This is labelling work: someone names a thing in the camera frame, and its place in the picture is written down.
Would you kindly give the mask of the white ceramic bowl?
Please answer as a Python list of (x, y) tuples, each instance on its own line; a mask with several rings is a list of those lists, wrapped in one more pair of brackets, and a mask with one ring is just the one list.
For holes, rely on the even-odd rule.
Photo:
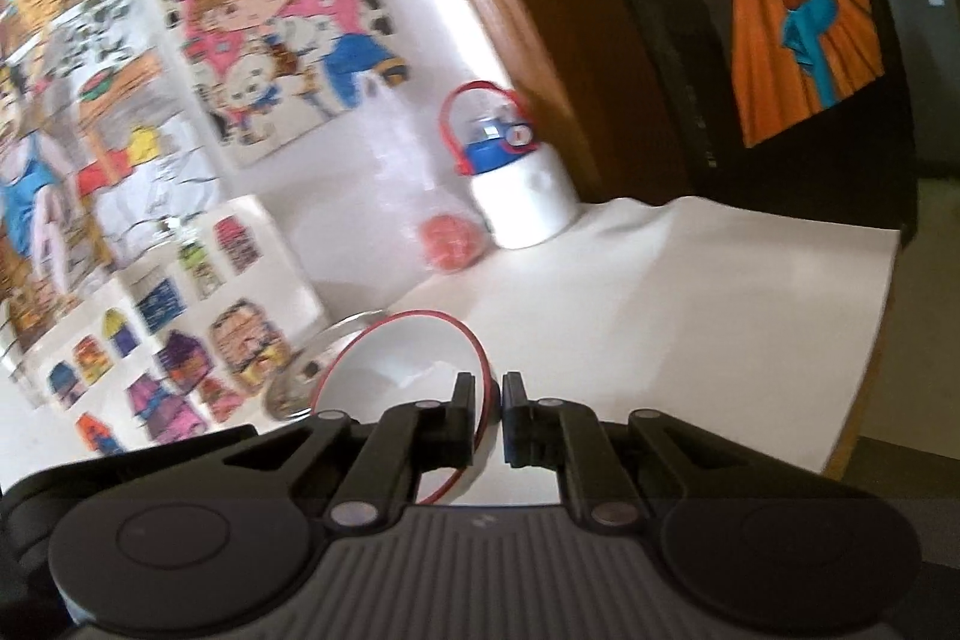
[(465, 470), (423, 474), (415, 503), (494, 505), (505, 500), (501, 470), (494, 464), (500, 422), (500, 386), (477, 336), (462, 321), (439, 310), (407, 310), (361, 333), (334, 360), (314, 393), (316, 413), (343, 411), (370, 427), (387, 409), (422, 399), (448, 401), (459, 372), (475, 377), (473, 458)]

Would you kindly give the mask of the steel plate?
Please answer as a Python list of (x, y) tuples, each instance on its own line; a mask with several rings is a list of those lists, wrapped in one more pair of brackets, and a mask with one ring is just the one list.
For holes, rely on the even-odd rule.
[(306, 339), (285, 369), (268, 383), (263, 395), (265, 414), (280, 422), (308, 416), (313, 411), (314, 393), (334, 360), (361, 333), (386, 317), (386, 310), (359, 312), (325, 326)]

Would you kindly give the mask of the red ball in bag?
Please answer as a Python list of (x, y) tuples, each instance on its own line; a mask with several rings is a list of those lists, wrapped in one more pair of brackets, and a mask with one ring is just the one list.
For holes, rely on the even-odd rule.
[(418, 227), (427, 265), (439, 273), (457, 273), (482, 257), (485, 234), (472, 220), (457, 214), (436, 214)]

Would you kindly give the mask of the white blue water bottle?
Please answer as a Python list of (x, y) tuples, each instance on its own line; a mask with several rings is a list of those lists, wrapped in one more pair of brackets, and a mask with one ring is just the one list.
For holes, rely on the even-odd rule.
[[(485, 91), (503, 104), (467, 124), (467, 140), (454, 130), (455, 101)], [(466, 177), (470, 196), (496, 247), (524, 250), (555, 239), (581, 216), (581, 200), (556, 149), (540, 140), (534, 119), (514, 89), (472, 80), (444, 97), (439, 133)]]

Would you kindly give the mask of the clear plastic bag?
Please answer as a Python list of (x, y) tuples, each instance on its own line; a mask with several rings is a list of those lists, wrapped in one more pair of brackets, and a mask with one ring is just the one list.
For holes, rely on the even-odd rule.
[(372, 71), (363, 73), (355, 85), (361, 96), (358, 112), (364, 122), (364, 141), (376, 166), (379, 198), (397, 224), (402, 244), (415, 253), (423, 268), (439, 273), (425, 262), (418, 227), (436, 214), (457, 214), (472, 220), (485, 234), (483, 257), (490, 245), (487, 229), (477, 211), (436, 175), (428, 149), (416, 133), (409, 106)]

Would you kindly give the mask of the houses drawing paper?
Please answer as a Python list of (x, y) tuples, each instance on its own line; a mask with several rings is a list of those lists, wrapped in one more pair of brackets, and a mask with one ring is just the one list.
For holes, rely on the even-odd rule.
[(73, 458), (122, 455), (265, 419), (263, 395), (327, 314), (265, 206), (247, 195), (166, 230), (2, 374)]

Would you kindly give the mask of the girl with bear poster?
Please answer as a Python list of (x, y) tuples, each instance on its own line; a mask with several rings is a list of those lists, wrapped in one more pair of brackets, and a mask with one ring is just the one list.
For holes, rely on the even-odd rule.
[(382, 0), (160, 0), (226, 158), (249, 167), (361, 103), (372, 73), (410, 67)]

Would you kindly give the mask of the boy drawing poster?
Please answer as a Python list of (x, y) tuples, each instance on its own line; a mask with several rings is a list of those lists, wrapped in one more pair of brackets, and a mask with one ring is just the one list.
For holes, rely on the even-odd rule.
[(2, 0), (2, 321), (16, 346), (220, 198), (139, 0)]

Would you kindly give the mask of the orange dress girl painting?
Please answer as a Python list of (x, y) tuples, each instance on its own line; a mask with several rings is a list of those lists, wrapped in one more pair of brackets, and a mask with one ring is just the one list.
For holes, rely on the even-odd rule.
[(768, 142), (884, 76), (871, 0), (731, 0), (743, 142)]

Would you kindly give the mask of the grey appliance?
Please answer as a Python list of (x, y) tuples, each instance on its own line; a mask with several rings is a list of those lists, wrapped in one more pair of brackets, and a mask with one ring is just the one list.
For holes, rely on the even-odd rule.
[(957, 0), (889, 0), (924, 177), (958, 175)]

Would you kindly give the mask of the wooden door frame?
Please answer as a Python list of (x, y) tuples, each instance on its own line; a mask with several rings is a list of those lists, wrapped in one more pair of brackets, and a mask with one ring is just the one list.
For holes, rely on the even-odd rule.
[(692, 193), (626, 0), (470, 0), (511, 84), (590, 202)]

